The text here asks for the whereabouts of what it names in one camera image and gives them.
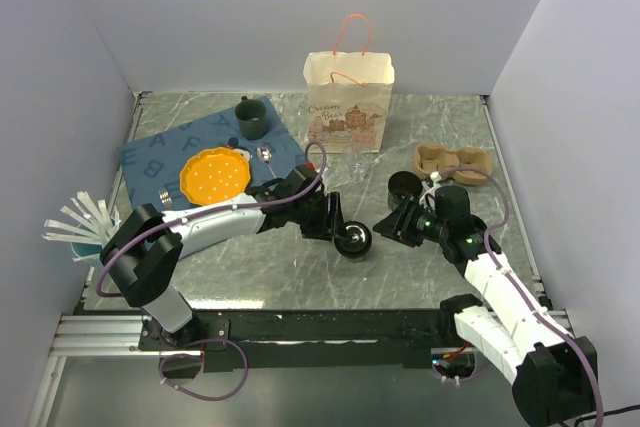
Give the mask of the black cup lid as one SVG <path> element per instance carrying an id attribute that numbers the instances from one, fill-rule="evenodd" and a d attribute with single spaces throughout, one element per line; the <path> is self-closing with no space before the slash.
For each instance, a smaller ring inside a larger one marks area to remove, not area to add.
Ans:
<path id="1" fill-rule="evenodd" d="M 353 252 L 361 249 L 371 249 L 372 234 L 365 224 L 357 221 L 350 221 L 346 223 L 346 226 L 351 240 L 346 244 L 334 242 L 334 246 L 340 255 L 343 256 L 343 253 L 349 251 Z"/>

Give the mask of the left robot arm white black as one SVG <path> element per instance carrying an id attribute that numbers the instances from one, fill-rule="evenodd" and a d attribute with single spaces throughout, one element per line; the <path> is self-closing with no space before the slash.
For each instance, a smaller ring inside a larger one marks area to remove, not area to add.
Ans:
<path id="1" fill-rule="evenodd" d="M 361 223 L 344 220 L 340 196 L 326 192 L 310 166 L 296 166 L 211 206 L 159 212 L 151 204 L 135 209 L 102 249 L 102 277 L 111 278 L 127 304 L 151 316 L 174 348 L 190 347 L 198 336 L 196 315 L 171 285 L 179 260 L 234 237 L 259 234 L 288 223 L 303 237 L 333 242 L 344 257 L 365 255 L 371 235 Z"/>

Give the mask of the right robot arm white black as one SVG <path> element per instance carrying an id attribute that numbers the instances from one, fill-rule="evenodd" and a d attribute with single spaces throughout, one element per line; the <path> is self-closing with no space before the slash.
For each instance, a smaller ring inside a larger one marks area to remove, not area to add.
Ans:
<path id="1" fill-rule="evenodd" d="M 474 288 L 441 302 L 437 332 L 446 344 L 469 342 L 504 376 L 530 426 L 551 426 L 596 411 L 597 352 L 573 338 L 515 275 L 486 224 L 473 215 L 467 191 L 445 186 L 434 205 L 410 196 L 374 226 L 410 247 L 429 240 Z"/>

